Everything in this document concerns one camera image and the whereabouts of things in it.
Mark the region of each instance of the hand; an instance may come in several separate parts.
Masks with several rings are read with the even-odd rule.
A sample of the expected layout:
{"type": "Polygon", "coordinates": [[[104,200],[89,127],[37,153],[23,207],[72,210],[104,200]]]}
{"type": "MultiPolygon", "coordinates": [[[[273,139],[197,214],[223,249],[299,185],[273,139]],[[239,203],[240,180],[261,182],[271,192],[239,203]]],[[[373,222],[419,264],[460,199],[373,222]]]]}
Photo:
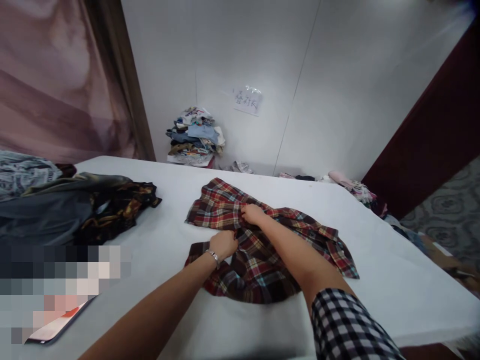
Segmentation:
{"type": "Polygon", "coordinates": [[[264,217],[268,217],[267,214],[264,213],[261,207],[249,204],[241,208],[242,218],[244,218],[249,224],[259,226],[261,220],[264,217]]]}
{"type": "Polygon", "coordinates": [[[218,256],[218,262],[231,257],[239,247],[239,241],[234,238],[235,233],[231,230],[220,231],[210,239],[210,250],[218,256]]]}

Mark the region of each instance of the person's forearm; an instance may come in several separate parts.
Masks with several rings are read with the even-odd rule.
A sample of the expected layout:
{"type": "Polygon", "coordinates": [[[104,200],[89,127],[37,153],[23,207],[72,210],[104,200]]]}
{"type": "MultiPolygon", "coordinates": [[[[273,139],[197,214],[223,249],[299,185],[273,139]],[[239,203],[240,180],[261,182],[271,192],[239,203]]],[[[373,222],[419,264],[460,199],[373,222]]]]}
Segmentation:
{"type": "Polygon", "coordinates": [[[337,269],[300,236],[269,216],[263,216],[258,226],[300,285],[309,311],[315,296],[323,289],[342,289],[355,295],[337,269]]]}
{"type": "Polygon", "coordinates": [[[80,360],[156,359],[216,266],[204,253],[135,305],[80,360]]]}

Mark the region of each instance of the red plaid fabric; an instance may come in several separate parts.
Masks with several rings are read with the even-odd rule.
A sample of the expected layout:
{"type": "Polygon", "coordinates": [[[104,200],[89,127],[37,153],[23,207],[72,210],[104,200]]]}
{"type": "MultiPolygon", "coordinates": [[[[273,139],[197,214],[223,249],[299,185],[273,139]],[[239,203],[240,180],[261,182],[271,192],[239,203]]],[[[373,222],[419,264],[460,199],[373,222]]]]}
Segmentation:
{"type": "MultiPolygon", "coordinates": [[[[300,287],[259,227],[242,218],[242,206],[255,204],[267,215],[305,239],[345,277],[358,279],[354,261],[338,231],[322,226],[307,214],[283,207],[274,209],[236,187],[215,178],[201,188],[186,223],[218,230],[234,230],[238,250],[231,265],[223,261],[203,287],[212,295],[254,304],[281,302],[298,293],[300,287]]],[[[209,248],[209,242],[194,243],[185,266],[209,248]]]]}

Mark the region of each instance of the white wall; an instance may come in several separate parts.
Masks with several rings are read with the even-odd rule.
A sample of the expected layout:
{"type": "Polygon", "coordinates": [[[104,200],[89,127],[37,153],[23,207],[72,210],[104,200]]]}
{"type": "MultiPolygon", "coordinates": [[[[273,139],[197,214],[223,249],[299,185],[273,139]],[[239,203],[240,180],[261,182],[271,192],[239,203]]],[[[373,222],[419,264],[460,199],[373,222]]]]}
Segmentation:
{"type": "Polygon", "coordinates": [[[451,1],[322,1],[275,173],[361,180],[471,21],[451,1]]]}
{"type": "Polygon", "coordinates": [[[222,126],[229,164],[361,179],[472,20],[436,0],[122,0],[155,154],[191,105],[222,126]],[[259,116],[232,87],[263,94],[259,116]]]}

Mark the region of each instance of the paper sign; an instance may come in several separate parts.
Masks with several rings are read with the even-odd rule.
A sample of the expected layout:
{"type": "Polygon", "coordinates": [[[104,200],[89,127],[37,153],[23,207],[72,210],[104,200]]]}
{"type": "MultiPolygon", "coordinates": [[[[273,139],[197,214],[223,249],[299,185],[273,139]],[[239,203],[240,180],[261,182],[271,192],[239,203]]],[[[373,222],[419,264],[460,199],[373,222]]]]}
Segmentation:
{"type": "Polygon", "coordinates": [[[255,116],[262,101],[262,93],[250,86],[241,86],[233,89],[233,108],[255,116]]]}

